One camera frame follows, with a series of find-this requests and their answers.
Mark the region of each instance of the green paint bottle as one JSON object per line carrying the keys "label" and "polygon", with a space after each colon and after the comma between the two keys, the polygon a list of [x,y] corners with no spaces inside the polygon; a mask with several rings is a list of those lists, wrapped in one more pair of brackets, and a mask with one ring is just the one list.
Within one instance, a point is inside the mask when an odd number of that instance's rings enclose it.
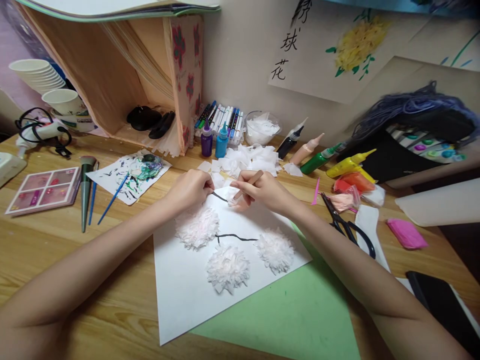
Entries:
{"label": "green paint bottle", "polygon": [[334,147],[329,147],[322,152],[319,152],[317,155],[315,155],[302,165],[302,167],[300,168],[301,172],[305,175],[308,175],[313,173],[315,169],[318,169],[319,167],[328,163],[330,161],[330,158],[335,154],[335,150],[337,150],[340,145],[342,145],[341,142],[339,142]]}

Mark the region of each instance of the yellow paint bottle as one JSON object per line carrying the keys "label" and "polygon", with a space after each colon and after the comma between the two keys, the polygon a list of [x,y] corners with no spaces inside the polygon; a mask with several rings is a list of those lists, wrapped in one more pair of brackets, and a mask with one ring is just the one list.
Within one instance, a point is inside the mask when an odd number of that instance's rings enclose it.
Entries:
{"label": "yellow paint bottle", "polygon": [[376,181],[365,170],[362,169],[362,166],[360,165],[360,163],[362,161],[365,161],[367,156],[376,150],[377,149],[373,149],[373,150],[370,150],[369,152],[358,153],[351,157],[347,157],[342,161],[340,161],[335,166],[328,169],[326,171],[326,175],[329,178],[333,179],[346,173],[360,172],[368,181],[375,184]]}

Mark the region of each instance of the scissors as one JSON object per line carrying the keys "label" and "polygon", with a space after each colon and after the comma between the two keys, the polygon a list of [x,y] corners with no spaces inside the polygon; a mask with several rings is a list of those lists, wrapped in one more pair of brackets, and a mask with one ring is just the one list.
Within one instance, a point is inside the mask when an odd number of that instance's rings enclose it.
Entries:
{"label": "scissors", "polygon": [[[374,245],[372,244],[372,241],[367,236],[367,234],[364,233],[364,231],[361,228],[359,228],[357,225],[355,225],[353,222],[351,222],[351,221],[347,222],[347,221],[343,220],[340,217],[339,212],[337,210],[335,210],[334,205],[332,204],[332,201],[325,195],[325,193],[322,192],[320,195],[321,195],[321,198],[323,199],[323,202],[326,205],[326,208],[330,212],[330,215],[331,215],[331,218],[332,218],[332,222],[330,223],[330,225],[332,225],[343,236],[346,236],[352,243],[354,243],[357,246],[359,246],[359,243],[355,239],[355,236],[352,233],[352,229],[355,230],[357,233],[359,233],[361,235],[361,237],[363,238],[363,240],[366,242],[366,245],[368,247],[368,253],[369,253],[370,257],[372,259],[375,259],[375,257],[377,256],[376,253],[375,253],[375,248],[374,248]],[[340,227],[340,224],[343,226],[346,235],[342,231],[342,228]]]}

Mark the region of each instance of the eyeshadow palette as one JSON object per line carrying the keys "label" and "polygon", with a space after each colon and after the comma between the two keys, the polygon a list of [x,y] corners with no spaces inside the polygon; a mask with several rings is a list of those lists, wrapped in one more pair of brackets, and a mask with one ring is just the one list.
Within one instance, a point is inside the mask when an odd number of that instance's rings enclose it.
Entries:
{"label": "eyeshadow palette", "polygon": [[17,216],[71,205],[79,184],[79,167],[27,175],[5,214]]}

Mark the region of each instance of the painting of yellow flower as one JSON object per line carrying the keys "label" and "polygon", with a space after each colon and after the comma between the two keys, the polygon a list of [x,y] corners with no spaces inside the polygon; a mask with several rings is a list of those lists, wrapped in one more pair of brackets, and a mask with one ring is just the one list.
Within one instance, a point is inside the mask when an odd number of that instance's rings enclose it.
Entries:
{"label": "painting of yellow flower", "polygon": [[363,67],[364,73],[359,80],[361,80],[365,74],[369,73],[370,62],[375,61],[372,54],[379,47],[387,34],[389,24],[383,22],[379,16],[370,18],[371,10],[364,10],[362,14],[358,15],[354,22],[359,19],[356,26],[348,31],[340,40],[337,47],[331,47],[325,52],[336,53],[335,64],[338,67],[338,71],[335,77],[339,76],[343,72],[352,71],[356,74],[362,63],[366,63]]}

